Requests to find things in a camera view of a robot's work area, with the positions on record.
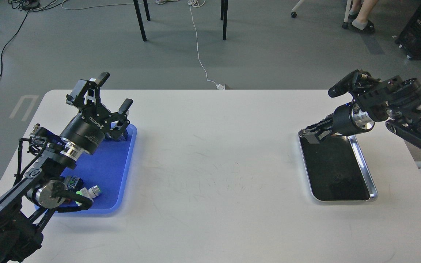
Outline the right-side image-right right gripper black finger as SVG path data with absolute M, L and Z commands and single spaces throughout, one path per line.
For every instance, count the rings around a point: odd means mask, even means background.
M 314 133 L 316 130 L 326 131 L 326 130 L 332 130 L 333 125 L 333 118 L 325 118 L 321 121 L 314 123 L 312 125 L 309 125 L 305 128 L 305 131 Z

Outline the black Robotiq gripper body left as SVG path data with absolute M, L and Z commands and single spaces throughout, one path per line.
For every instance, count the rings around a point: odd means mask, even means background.
M 110 129 L 115 113 L 106 108 L 84 108 L 64 128 L 60 137 L 68 140 L 93 155 Z

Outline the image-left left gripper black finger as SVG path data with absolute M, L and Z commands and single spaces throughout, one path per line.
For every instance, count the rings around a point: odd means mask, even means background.
M 112 113 L 111 116 L 106 119 L 106 127 L 110 128 L 105 132 L 105 138 L 107 140 L 127 141 L 128 132 L 126 128 L 130 123 L 128 120 L 128 110 L 132 103 L 132 99 L 125 99 L 118 112 Z
M 66 104 L 76 107 L 84 114 L 110 114 L 100 101 L 100 87 L 110 77 L 102 72 L 99 77 L 90 80 L 79 80 L 70 94 L 66 95 Z

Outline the left-side image-right right gripper black finger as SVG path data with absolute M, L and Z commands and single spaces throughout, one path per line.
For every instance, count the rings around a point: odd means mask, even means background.
M 303 130 L 303 137 L 311 144 L 319 144 L 331 134 L 330 130 Z

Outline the black Robotiq gripper body right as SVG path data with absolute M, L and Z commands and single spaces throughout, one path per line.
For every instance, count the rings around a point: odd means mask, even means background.
M 343 104 L 337 107 L 333 114 L 328 115 L 320 122 L 321 129 L 330 130 L 332 133 L 339 133 L 344 136 L 364 133 L 364 130 L 353 121 L 352 108 L 351 104 Z

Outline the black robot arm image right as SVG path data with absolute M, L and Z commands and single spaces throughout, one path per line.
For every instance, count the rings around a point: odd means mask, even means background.
M 329 89 L 334 98 L 349 93 L 352 100 L 325 119 L 302 130 L 309 143 L 321 143 L 335 133 L 367 133 L 379 122 L 403 140 L 421 149 L 421 83 L 394 76 L 381 81 L 365 70 L 354 70 Z

